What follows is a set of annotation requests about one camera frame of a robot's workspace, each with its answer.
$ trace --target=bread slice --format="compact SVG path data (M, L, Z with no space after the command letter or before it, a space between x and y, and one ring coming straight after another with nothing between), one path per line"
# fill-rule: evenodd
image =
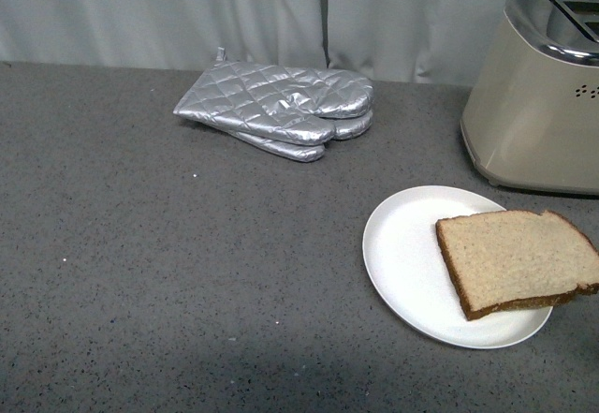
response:
M440 219L437 241L468 320L599 290L599 253L570 221L523 210Z

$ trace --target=silver oven mitt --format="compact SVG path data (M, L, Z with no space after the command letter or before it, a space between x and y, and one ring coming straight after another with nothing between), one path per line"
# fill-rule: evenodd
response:
M312 161L325 142L366 131L372 103L372 84L358 73L228 62L219 49L174 113L274 154Z

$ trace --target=plate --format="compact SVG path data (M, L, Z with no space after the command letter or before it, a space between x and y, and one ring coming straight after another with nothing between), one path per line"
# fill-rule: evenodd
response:
M437 244L438 219L499 210L505 208L476 193L436 185L383 201L366 224L362 249L368 274L387 305L418 331L459 347L508 347L537 333L551 307L468 321Z

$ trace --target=curtain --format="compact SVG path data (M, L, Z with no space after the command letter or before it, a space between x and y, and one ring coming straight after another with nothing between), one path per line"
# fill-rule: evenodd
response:
M473 85L506 0L0 0L0 59L202 70L234 59Z

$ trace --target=toaster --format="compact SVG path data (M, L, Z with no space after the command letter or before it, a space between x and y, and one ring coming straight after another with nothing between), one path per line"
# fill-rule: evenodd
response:
M493 185L599 195L599 0L510 0L460 128Z

